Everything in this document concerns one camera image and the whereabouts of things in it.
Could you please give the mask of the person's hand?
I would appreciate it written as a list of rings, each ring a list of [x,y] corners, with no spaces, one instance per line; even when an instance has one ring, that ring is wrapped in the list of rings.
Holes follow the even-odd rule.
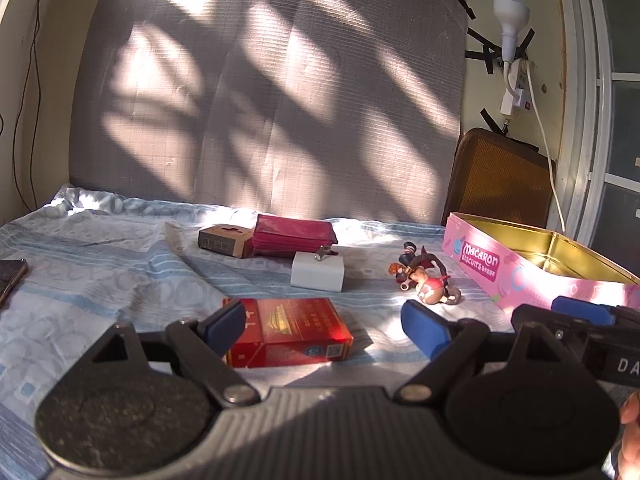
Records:
[[[620,409],[620,423],[624,426],[622,444],[617,457],[617,478],[640,478],[639,393],[634,392]]]

